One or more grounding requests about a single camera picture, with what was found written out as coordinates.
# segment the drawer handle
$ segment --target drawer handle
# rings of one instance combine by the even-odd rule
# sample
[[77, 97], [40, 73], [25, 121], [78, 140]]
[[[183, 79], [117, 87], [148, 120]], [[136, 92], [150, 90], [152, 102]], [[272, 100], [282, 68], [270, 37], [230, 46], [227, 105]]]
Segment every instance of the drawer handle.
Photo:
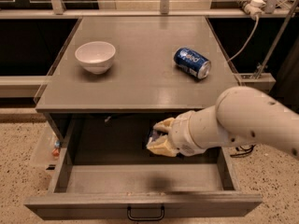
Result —
[[161, 206], [161, 214], [159, 217], [132, 217], [131, 215], [131, 206], [128, 207], [128, 218], [132, 221], [159, 221], [164, 218], [164, 207]]

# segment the can label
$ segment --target can label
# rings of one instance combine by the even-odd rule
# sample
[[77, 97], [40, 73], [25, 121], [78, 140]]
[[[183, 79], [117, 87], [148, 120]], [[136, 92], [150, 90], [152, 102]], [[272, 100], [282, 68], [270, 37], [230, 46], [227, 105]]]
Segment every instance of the can label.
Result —
[[185, 73], [197, 78], [205, 78], [211, 68], [211, 62], [192, 49], [178, 49], [174, 61]]

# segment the table top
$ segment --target table top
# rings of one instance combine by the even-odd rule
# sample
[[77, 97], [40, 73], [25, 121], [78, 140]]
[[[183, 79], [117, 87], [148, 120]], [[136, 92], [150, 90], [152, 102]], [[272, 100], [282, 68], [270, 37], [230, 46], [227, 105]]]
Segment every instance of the table top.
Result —
[[[91, 41], [116, 48], [102, 75], [85, 71], [76, 49]], [[178, 69], [173, 57], [194, 49], [212, 64], [202, 80]], [[201, 109], [237, 86], [205, 17], [84, 17], [60, 60], [36, 110], [52, 113], [164, 112]]]

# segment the metal frame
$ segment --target metal frame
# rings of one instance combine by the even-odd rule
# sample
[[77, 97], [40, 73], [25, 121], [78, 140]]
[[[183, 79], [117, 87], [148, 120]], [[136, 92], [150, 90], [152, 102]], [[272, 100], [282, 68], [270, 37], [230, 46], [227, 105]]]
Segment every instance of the metal frame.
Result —
[[46, 77], [0, 77], [0, 98], [34, 97]]
[[[261, 18], [285, 18], [288, 10], [275, 9], [272, 14], [262, 14]], [[2, 19], [78, 19], [84, 16], [162, 16], [160, 11], [118, 11], [118, 10], [66, 10], [57, 16], [52, 10], [1, 10]], [[170, 10], [168, 16], [206, 16], [209, 18], [249, 18], [242, 10], [208, 9], [208, 10]]]
[[259, 65], [257, 67], [257, 70], [254, 72], [254, 74], [252, 74], [252, 76], [250, 78], [254, 78], [254, 79], [257, 79], [257, 78], [260, 78], [261, 76], [261, 73], [263, 72], [263, 70], [265, 69], [265, 67], [267, 66], [267, 63], [274, 51], [274, 49], [276, 48], [277, 44], [278, 44], [278, 41], [280, 40], [282, 34], [284, 33], [287, 25], [289, 24], [289, 21], [292, 17], [292, 14], [295, 12], [297, 6], [299, 4], [299, 0], [295, 0], [292, 4], [292, 7], [291, 9], [289, 10], [289, 13], [288, 13], [288, 16], [285, 18], [284, 22], [282, 23], [280, 29], [279, 29], [279, 32], [277, 34], [277, 36], [275, 37], [275, 40], [273, 41], [268, 53], [266, 54], [264, 60], [263, 60], [263, 63], [261, 65]]
[[56, 15], [64, 14], [65, 6], [62, 0], [50, 0]]

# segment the open drawer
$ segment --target open drawer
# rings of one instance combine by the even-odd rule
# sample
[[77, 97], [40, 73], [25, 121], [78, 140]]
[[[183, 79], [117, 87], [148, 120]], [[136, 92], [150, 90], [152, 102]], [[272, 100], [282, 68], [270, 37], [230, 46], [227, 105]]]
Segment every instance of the open drawer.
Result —
[[225, 148], [192, 157], [146, 149], [168, 115], [73, 115], [49, 192], [25, 205], [43, 219], [242, 217], [262, 202], [244, 194]]

